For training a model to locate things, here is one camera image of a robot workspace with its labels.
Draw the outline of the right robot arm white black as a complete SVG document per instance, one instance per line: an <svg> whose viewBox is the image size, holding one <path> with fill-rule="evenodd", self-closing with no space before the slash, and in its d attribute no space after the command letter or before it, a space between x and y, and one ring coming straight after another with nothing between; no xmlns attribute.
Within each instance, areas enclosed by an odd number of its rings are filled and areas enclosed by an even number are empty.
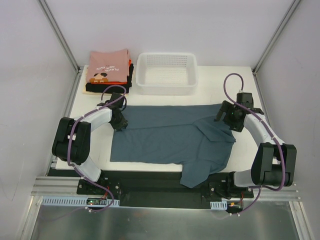
<svg viewBox="0 0 320 240"><path fill-rule="evenodd" d="M297 148L276 135L263 111L254 107L251 93L238 93L234 103L224 100L215 118L216 122L220 120L232 131L247 129L258 147L251 169L231 173L232 181L225 184L228 196L237 197L243 188L279 191L293 184Z"/></svg>

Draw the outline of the blue-grey t shirt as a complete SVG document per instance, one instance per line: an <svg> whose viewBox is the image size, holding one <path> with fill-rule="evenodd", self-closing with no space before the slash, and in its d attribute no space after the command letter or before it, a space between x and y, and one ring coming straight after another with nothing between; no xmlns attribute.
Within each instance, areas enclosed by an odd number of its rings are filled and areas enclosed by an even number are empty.
<svg viewBox="0 0 320 240"><path fill-rule="evenodd" d="M220 105L127 106L128 126L112 138L112 162L182 165L180 184L194 188L228 164L236 142L215 121Z"/></svg>

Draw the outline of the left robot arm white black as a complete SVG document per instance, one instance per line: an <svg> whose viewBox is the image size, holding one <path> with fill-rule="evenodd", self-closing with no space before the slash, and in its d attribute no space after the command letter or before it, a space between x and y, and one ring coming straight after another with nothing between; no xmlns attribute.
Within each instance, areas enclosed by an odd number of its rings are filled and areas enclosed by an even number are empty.
<svg viewBox="0 0 320 240"><path fill-rule="evenodd" d="M114 131L122 131L128 126L123 116L126 108L123 94L113 93L109 100L99 103L93 110L74 119L60 119L52 145L52 154L73 167L85 178L88 188L99 195L105 191L106 183L101 179L102 170L90 157L91 133L104 124L110 124Z"/></svg>

